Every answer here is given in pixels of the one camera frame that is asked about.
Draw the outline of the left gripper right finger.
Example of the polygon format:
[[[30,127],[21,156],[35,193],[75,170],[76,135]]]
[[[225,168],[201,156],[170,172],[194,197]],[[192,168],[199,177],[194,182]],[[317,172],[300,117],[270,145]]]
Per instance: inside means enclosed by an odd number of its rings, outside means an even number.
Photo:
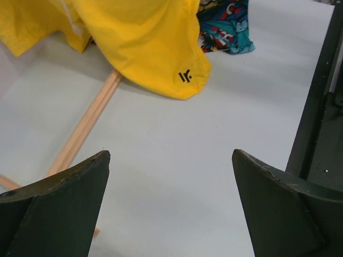
[[[232,155],[255,256],[342,256],[342,192]]]

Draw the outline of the yellow shorts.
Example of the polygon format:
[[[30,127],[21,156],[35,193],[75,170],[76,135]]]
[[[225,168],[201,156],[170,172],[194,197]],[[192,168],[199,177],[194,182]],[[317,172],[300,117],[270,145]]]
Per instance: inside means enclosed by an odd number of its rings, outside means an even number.
[[[186,100],[211,74],[198,8],[199,1],[1,1],[1,41],[20,56],[54,32],[78,52],[93,40],[127,79]]]

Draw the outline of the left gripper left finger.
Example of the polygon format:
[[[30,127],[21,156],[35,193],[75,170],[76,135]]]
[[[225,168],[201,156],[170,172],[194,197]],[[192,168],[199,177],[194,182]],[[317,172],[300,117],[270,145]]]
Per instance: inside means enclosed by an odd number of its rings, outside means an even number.
[[[102,150],[1,194],[1,256],[88,256],[109,177]]]

